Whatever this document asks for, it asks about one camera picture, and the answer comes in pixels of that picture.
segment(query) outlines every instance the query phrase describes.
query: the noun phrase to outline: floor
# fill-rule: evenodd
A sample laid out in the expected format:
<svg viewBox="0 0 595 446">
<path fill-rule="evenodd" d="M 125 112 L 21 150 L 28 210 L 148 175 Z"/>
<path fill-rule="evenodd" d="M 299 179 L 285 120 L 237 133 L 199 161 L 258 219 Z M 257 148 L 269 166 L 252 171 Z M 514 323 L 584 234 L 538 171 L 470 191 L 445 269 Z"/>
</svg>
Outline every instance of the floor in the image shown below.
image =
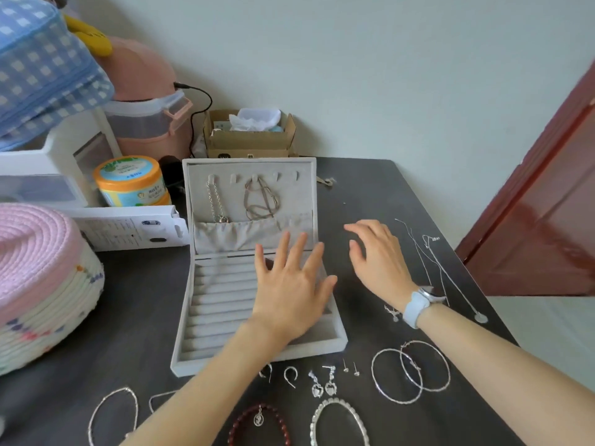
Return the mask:
<svg viewBox="0 0 595 446">
<path fill-rule="evenodd" d="M 595 297 L 488 297 L 519 345 L 595 391 Z"/>
</svg>

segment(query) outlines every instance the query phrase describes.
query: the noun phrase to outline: smartwatch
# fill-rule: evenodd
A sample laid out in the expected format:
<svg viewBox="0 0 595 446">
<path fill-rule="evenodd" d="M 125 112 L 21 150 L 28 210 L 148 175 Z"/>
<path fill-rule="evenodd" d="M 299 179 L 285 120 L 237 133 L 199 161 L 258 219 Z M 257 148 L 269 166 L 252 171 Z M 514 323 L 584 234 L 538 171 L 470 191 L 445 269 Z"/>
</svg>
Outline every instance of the smartwatch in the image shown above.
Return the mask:
<svg viewBox="0 0 595 446">
<path fill-rule="evenodd" d="M 405 307 L 403 312 L 403 320 L 417 329 L 417 318 L 420 317 L 422 311 L 429 307 L 433 303 L 441 303 L 446 298 L 437 297 L 432 294 L 432 286 L 420 286 L 420 289 L 411 293 L 411 302 Z"/>
</svg>

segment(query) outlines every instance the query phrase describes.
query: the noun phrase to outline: yellow plush toy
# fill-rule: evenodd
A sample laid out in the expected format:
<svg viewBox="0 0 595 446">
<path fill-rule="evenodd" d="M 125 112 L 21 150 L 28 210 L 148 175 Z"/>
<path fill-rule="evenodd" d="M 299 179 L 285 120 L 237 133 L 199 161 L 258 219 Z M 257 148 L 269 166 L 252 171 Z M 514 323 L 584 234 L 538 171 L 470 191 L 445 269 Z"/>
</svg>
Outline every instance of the yellow plush toy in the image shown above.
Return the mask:
<svg viewBox="0 0 595 446">
<path fill-rule="evenodd" d="M 63 15 L 68 30 L 83 41 L 93 56 L 106 58 L 112 54 L 111 42 L 104 33 L 70 15 Z"/>
</svg>

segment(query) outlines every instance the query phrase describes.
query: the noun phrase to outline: jewelry box lid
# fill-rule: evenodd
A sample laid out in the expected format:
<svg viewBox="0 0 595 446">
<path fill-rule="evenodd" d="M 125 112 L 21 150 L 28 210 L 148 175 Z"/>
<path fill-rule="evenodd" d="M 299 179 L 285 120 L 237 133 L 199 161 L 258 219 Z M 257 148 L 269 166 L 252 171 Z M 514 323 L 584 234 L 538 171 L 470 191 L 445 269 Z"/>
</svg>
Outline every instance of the jewelry box lid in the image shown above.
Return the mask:
<svg viewBox="0 0 595 446">
<path fill-rule="evenodd" d="M 318 242 L 316 158 L 184 159 L 183 169 L 194 256 L 272 252 L 286 230 L 292 242 L 307 232 L 306 250 Z"/>
</svg>

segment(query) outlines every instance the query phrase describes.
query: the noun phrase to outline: pink handle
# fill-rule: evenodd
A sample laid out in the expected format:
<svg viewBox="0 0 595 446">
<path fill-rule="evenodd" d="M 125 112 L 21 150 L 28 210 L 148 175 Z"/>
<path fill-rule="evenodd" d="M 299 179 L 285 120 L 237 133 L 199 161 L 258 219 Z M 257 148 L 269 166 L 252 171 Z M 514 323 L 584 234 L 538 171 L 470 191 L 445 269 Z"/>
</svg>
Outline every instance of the pink handle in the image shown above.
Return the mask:
<svg viewBox="0 0 595 446">
<path fill-rule="evenodd" d="M 186 113 L 192 107 L 192 102 L 184 97 L 186 104 L 175 114 L 172 114 L 169 109 L 164 110 L 166 116 L 171 117 L 170 123 L 170 135 L 175 134 L 175 130 L 182 126 L 182 124 L 186 121 Z"/>
</svg>

